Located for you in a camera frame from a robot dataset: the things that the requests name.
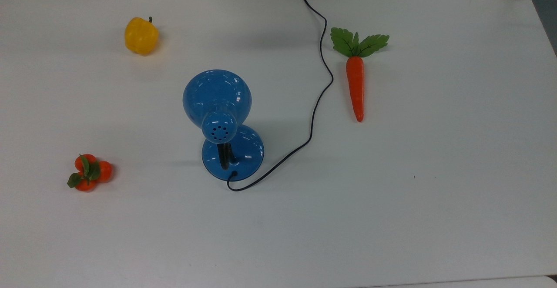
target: carrot leaves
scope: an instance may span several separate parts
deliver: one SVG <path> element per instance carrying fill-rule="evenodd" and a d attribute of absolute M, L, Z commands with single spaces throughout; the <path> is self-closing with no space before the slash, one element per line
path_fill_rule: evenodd
<path fill-rule="evenodd" d="M 382 34 L 368 36 L 362 40 L 362 42 L 359 42 L 358 38 L 357 32 L 352 34 L 352 32 L 343 30 L 342 28 L 331 28 L 332 48 L 347 57 L 370 56 L 373 52 L 376 52 L 380 48 L 384 48 L 389 40 L 389 36 Z"/>

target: black power cord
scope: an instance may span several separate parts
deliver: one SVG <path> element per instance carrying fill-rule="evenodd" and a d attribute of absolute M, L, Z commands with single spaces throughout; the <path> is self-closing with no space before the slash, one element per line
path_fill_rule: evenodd
<path fill-rule="evenodd" d="M 276 163 L 267 173 L 265 173 L 264 175 L 262 175 L 261 177 L 259 177 L 256 181 L 254 181 L 253 183 L 250 183 L 249 185 L 242 187 L 242 188 L 238 188 L 238 189 L 234 189 L 233 187 L 230 187 L 230 180 L 233 179 L 236 175 L 238 175 L 237 171 L 233 171 L 230 176 L 228 177 L 228 180 L 226 181 L 226 185 L 228 186 L 228 188 L 231 191 L 244 191 L 250 187 L 253 187 L 255 185 L 257 185 L 257 183 L 259 183 L 260 181 L 262 181 L 265 177 L 267 177 L 270 173 L 272 173 L 277 167 L 279 167 L 282 163 L 284 163 L 289 157 L 291 157 L 292 155 L 294 155 L 294 153 L 298 152 L 300 149 L 302 149 L 303 147 L 305 147 L 311 140 L 313 137 L 313 126 L 314 126 L 314 120 L 315 120 L 315 112 L 317 111 L 317 107 L 319 105 L 319 101 L 321 101 L 321 98 L 323 97 L 323 94 L 327 91 L 327 89 L 331 86 L 332 82 L 334 81 L 334 76 L 332 75 L 331 70 L 329 69 L 329 67 L 327 66 L 327 62 L 325 62 L 325 59 L 323 58 L 323 38 L 325 36 L 325 33 L 327 32 L 327 19 L 321 15 L 318 11 L 316 11 L 309 3 L 308 0 L 304 0 L 304 2 L 306 3 L 306 5 L 308 5 L 308 8 L 310 8 L 315 14 L 317 14 L 319 17 L 321 17 L 324 21 L 325 21 L 325 26 L 323 28 L 323 33 L 321 34 L 321 40 L 319 40 L 319 54 L 321 56 L 321 60 L 323 62 L 323 65 L 327 68 L 327 71 L 329 72 L 330 76 L 331 76 L 331 81 L 329 82 L 329 84 L 323 89 L 323 91 L 321 92 L 321 94 L 319 94 L 319 97 L 317 99 L 317 102 L 315 102 L 315 106 L 313 109 L 313 113 L 312 113 L 312 124 L 310 126 L 310 137 L 308 138 L 308 140 L 306 142 L 304 142 L 302 145 L 300 145 L 300 147 L 297 147 L 296 149 L 294 149 L 293 151 L 291 151 L 290 153 L 288 153 L 288 155 L 286 155 L 286 157 L 283 157 L 282 160 L 280 160 L 278 163 Z"/>

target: yellow bell pepper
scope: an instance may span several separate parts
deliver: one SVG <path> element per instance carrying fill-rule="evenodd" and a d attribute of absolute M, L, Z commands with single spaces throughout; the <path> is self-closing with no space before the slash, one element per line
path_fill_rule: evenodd
<path fill-rule="evenodd" d="M 141 55 L 147 55 L 155 48 L 159 31 L 151 22 L 152 17 L 149 17 L 149 22 L 139 17 L 130 20 L 124 33 L 126 48 Z"/>

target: toy carrot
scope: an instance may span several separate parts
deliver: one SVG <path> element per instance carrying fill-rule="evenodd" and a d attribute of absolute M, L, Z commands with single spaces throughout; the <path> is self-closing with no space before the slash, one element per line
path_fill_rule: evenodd
<path fill-rule="evenodd" d="M 346 62 L 346 76 L 350 89 L 350 99 L 356 119 L 364 120 L 364 60 L 362 57 L 370 56 L 380 48 L 387 45 L 389 36 L 376 34 L 368 36 L 359 42 L 358 33 L 354 34 L 341 28 L 331 28 L 332 48 L 348 56 Z"/>

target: table surface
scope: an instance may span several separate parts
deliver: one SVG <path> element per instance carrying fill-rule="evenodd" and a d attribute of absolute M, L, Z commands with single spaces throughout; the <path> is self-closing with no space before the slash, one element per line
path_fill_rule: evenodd
<path fill-rule="evenodd" d="M 253 95 L 261 175 L 309 134 L 329 81 L 302 0 L 0 0 L 0 286 L 324 287 L 557 273 L 557 59 L 531 0 L 309 0 L 389 34 L 346 58 L 312 142 L 256 187 L 201 163 L 181 96 L 204 70 Z M 161 32 L 124 47 L 134 16 Z M 112 162 L 69 189 L 78 154 Z M 244 181 L 237 185 L 249 183 Z"/>
<path fill-rule="evenodd" d="M 439 282 L 435 284 L 405 285 L 404 288 L 557 288 L 557 283 L 548 277 L 531 277 Z"/>

